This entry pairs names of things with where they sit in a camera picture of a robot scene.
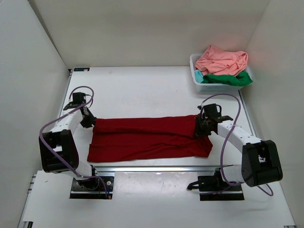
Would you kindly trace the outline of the red t-shirt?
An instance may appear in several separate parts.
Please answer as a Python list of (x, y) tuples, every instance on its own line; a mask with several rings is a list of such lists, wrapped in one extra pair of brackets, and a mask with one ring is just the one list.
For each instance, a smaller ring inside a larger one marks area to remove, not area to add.
[(161, 118), (97, 119), (88, 162), (209, 156), (207, 136), (194, 135), (194, 115)]

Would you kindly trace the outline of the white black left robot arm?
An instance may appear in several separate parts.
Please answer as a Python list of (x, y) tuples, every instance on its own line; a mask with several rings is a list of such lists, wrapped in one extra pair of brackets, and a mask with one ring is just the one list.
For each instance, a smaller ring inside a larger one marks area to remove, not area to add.
[(72, 176), (78, 185), (91, 191), (96, 190), (101, 185), (96, 169), (80, 161), (73, 139), (78, 125), (92, 128), (95, 122), (96, 117), (84, 106), (56, 121), (49, 132), (43, 133), (39, 139), (43, 171)]

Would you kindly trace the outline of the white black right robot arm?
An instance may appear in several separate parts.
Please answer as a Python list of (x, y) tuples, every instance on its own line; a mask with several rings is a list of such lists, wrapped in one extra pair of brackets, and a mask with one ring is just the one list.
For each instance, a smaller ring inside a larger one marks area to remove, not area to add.
[(262, 140), (237, 126), (230, 116), (223, 116), (218, 104), (209, 104), (199, 108), (196, 116), (195, 136), (209, 136), (216, 133), (224, 138), (221, 152), (227, 143), (231, 143), (241, 153), (241, 164), (224, 166), (224, 155), (220, 156), (220, 167), (212, 176), (200, 177), (187, 186), (187, 190), (200, 187), (215, 187), (214, 193), (220, 193), (232, 186), (245, 183), (249, 187), (261, 187), (281, 181), (283, 171), (277, 146), (272, 140)]

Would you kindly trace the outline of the teal t-shirt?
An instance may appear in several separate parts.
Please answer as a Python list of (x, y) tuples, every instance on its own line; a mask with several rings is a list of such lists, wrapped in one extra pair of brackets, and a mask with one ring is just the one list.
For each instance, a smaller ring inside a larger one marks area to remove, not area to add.
[(204, 79), (203, 79), (203, 73), (200, 70), (195, 70), (194, 71), (194, 76), (195, 76), (195, 80), (197, 83), (202, 84)]

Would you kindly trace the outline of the blue white label sticker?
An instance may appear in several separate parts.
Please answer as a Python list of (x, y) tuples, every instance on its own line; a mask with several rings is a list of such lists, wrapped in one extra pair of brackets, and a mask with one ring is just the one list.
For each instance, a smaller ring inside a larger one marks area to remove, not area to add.
[(75, 71), (75, 72), (87, 72), (89, 70), (90, 70), (89, 67), (75, 67), (73, 71)]

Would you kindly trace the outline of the green t-shirt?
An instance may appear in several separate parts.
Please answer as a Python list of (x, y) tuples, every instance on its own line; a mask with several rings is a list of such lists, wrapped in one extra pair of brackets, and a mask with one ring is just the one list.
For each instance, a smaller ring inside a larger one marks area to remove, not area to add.
[(253, 80), (246, 71), (242, 71), (236, 76), (207, 74), (203, 76), (202, 83), (244, 87), (253, 83)]

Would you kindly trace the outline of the pink t-shirt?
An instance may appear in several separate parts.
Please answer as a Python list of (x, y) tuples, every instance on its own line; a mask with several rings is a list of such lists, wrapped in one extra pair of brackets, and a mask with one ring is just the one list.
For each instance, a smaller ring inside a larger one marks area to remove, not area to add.
[(248, 54), (244, 51), (230, 52), (210, 45), (196, 61), (195, 68), (203, 75), (237, 76), (246, 69)]

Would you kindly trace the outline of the white plastic laundry basket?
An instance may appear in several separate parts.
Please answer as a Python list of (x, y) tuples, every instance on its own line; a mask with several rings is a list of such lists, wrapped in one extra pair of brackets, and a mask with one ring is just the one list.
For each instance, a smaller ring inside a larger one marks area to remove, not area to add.
[(196, 86), (198, 91), (228, 91), (228, 90), (240, 90), (243, 87), (239, 86), (231, 86), (231, 85), (223, 85), (223, 84), (200, 84), (197, 83), (194, 76), (194, 71), (197, 70), (195, 67), (195, 63), (201, 57), (202, 54), (192, 54), (190, 56), (190, 71), (192, 80)]

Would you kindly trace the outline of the aluminium rail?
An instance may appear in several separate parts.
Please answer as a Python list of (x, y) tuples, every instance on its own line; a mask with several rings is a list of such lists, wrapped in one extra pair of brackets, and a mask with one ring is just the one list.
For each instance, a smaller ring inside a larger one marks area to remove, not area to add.
[(95, 166), (98, 172), (203, 172), (213, 171), (219, 165), (212, 166)]

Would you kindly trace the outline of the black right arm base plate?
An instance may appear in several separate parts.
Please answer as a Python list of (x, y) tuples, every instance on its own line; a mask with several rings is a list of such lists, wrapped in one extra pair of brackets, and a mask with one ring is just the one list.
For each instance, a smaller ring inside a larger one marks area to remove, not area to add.
[(231, 186), (214, 176), (198, 176), (187, 190), (199, 190), (200, 201), (242, 201), (245, 200), (242, 187)]

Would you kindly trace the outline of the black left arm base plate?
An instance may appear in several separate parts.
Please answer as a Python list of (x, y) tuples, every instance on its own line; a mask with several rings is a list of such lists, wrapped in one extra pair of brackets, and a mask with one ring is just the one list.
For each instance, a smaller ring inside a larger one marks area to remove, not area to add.
[(111, 200), (114, 190), (114, 172), (101, 172), (98, 175), (103, 179), (106, 188), (97, 178), (85, 180), (73, 178), (69, 198)]

